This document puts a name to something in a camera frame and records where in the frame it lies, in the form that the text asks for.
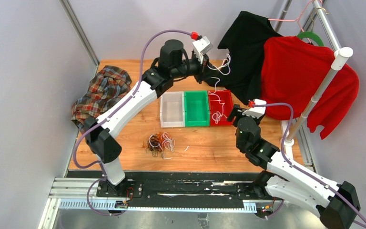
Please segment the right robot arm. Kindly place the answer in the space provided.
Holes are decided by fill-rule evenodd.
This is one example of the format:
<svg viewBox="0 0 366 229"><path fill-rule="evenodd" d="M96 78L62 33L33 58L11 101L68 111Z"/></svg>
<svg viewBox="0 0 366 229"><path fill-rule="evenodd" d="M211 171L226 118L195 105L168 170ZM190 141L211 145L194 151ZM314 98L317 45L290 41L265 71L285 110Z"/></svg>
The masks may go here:
<svg viewBox="0 0 366 229"><path fill-rule="evenodd" d="M287 157L261 138L258 118L235 104L227 118L236 127L236 147L263 169L253 186L261 199L268 196L296 204L319 218L328 229L348 229L360 211L356 188L321 176Z"/></svg>

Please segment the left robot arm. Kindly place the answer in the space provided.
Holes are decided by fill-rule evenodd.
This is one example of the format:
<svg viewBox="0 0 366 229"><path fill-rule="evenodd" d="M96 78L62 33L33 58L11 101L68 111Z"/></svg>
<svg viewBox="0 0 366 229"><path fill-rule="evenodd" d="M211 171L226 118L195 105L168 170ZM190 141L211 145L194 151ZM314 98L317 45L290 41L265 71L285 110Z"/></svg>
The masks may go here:
<svg viewBox="0 0 366 229"><path fill-rule="evenodd" d="M198 83L204 81L211 71L207 53L212 47L207 37L198 38L193 41L192 55L188 57L180 40L167 40L160 49L160 56L116 105L97 118L84 121L86 143L99 158L108 190L115 197L122 197L127 191L119 159L122 147L115 138L133 117L161 97L174 82L190 76Z"/></svg>

